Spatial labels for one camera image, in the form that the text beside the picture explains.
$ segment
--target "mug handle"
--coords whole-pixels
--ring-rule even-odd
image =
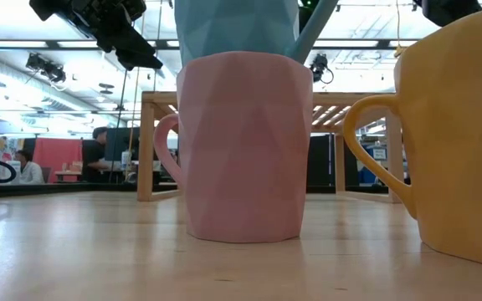
[[[409,185],[399,181],[394,175],[378,164],[366,150],[360,145],[356,138],[356,122],[361,113],[372,106],[386,106],[392,112],[397,112],[397,97],[391,94],[369,96],[357,101],[347,112],[343,120],[343,137],[349,149],[355,154],[356,158],[362,161],[367,169],[377,175],[390,189],[392,189],[401,199],[408,210],[408,213],[416,218],[416,206],[412,199],[412,189]]]
[[[168,132],[177,125],[178,122],[177,114],[170,114],[163,117],[154,131],[154,146],[157,158],[159,158],[159,161],[165,166],[165,169],[172,176],[172,179],[174,179],[179,186],[183,186],[182,168],[172,159],[171,152],[167,147]]]

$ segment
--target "man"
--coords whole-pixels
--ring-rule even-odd
[[[38,185],[44,184],[44,176],[40,165],[33,162],[33,155],[26,150],[18,150],[16,152],[16,160],[20,161],[20,184],[22,185]]]
[[[101,183],[101,171],[110,169],[105,162],[100,160],[105,157],[105,144],[107,143],[107,128],[99,127],[92,132],[92,141],[83,141],[83,170],[81,180],[91,183]]]

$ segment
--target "yellow mug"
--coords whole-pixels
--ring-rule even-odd
[[[351,107],[345,140],[401,198],[426,244],[482,263],[482,12],[407,48],[395,79],[396,94]],[[402,121],[411,186],[377,164],[356,139],[356,121],[372,106],[386,106]]]

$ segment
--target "light blue mug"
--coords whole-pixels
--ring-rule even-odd
[[[338,0],[320,0],[299,36],[297,0],[176,0],[183,65],[211,54],[253,51],[304,64]]]

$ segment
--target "pink mug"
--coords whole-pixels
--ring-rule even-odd
[[[220,242],[298,237],[312,122],[312,74],[282,55],[213,54],[177,77],[178,115],[156,153],[183,190],[187,231]],[[181,167],[167,149],[179,123]]]

